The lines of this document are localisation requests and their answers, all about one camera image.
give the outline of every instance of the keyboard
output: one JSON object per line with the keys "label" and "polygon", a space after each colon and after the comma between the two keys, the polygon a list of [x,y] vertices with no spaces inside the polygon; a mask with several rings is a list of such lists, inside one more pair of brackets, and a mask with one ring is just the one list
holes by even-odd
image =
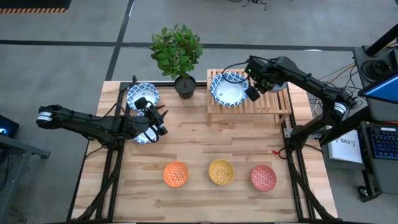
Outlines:
{"label": "keyboard", "polygon": [[398,131],[395,128],[371,128],[374,157],[398,160]]}

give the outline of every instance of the black mat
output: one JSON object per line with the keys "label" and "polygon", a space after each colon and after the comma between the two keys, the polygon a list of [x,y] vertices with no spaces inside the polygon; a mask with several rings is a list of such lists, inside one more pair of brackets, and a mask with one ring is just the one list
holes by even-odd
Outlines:
{"label": "black mat", "polygon": [[72,0],[0,0],[0,13],[63,13]]}

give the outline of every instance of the monitor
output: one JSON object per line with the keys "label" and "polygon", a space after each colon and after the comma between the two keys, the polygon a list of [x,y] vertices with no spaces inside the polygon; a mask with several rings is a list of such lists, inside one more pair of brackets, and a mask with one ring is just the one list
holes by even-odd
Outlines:
{"label": "monitor", "polygon": [[0,134],[13,138],[18,128],[18,123],[0,115]]}
{"label": "monitor", "polygon": [[398,104],[398,73],[370,84],[359,91],[358,96]]}

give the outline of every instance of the patterned bowl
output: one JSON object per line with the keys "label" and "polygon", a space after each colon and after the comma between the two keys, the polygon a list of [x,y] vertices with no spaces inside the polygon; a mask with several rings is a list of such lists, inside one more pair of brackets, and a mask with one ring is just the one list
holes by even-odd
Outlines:
{"label": "patterned bowl", "polygon": [[236,72],[224,73],[225,78],[222,74],[216,75],[210,86],[210,93],[217,103],[223,106],[238,106],[248,98],[245,94],[245,90],[249,86],[249,82],[244,80],[244,77]]}
{"label": "patterned bowl", "polygon": [[251,172],[251,182],[258,190],[272,190],[276,185],[275,172],[269,166],[256,166]]}
{"label": "patterned bowl", "polygon": [[287,84],[286,84],[286,82],[284,82],[282,85],[274,85],[273,89],[272,89],[272,90],[269,90],[269,91],[270,91],[270,92],[273,92],[273,91],[281,91],[281,90],[283,90],[284,88],[286,88],[286,86],[287,86]]}
{"label": "patterned bowl", "polygon": [[224,159],[217,159],[210,164],[210,179],[218,185],[227,185],[234,179],[234,167]]}
{"label": "patterned bowl", "polygon": [[134,102],[141,97],[145,97],[147,101],[151,101],[156,105],[160,96],[159,91],[157,91],[156,87],[151,83],[140,83],[134,85],[127,93],[127,103],[129,104],[130,109],[138,111]]}
{"label": "patterned bowl", "polygon": [[188,180],[187,166],[182,162],[171,162],[163,171],[163,179],[170,187],[181,187]]}
{"label": "patterned bowl", "polygon": [[[140,111],[136,116],[143,116],[144,112]],[[148,130],[145,132],[153,141],[156,141],[156,134],[155,132],[151,129],[148,128]],[[136,142],[138,142],[139,144],[149,144],[149,143],[153,143],[150,140],[148,140],[147,136],[145,136],[144,133],[141,133],[140,135],[138,135],[137,137],[134,138],[134,140]]]}

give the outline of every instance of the wooden table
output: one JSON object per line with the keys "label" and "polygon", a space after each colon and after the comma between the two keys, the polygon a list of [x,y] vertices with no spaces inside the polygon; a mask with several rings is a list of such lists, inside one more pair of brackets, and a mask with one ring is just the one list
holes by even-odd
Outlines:
{"label": "wooden table", "polygon": [[[116,102],[119,84],[104,83],[98,116]],[[307,94],[292,84],[289,87],[297,124],[308,122],[312,115]],[[214,115],[211,125],[207,125],[205,87],[198,87],[189,100],[179,98],[174,88],[158,87],[158,90],[158,105],[166,105],[160,112],[169,110],[165,118],[169,133],[155,144],[126,142],[114,222],[297,220],[287,162],[272,153],[284,147],[281,127],[275,125],[273,115],[237,114],[229,115],[228,119]],[[315,141],[307,143],[319,147]],[[91,142],[88,152],[99,146]],[[337,216],[322,155],[305,147],[303,156],[311,190]],[[72,218],[81,215],[98,193],[105,158],[104,149],[85,161]],[[210,180],[208,166],[215,159],[227,159],[234,165],[235,176],[229,185],[216,185]],[[189,169],[188,182],[178,189],[163,181],[163,169],[172,161],[184,162]],[[251,170],[259,164],[272,167],[277,175],[277,185],[269,192],[256,190],[250,182]],[[300,198],[307,214],[302,192]]]}

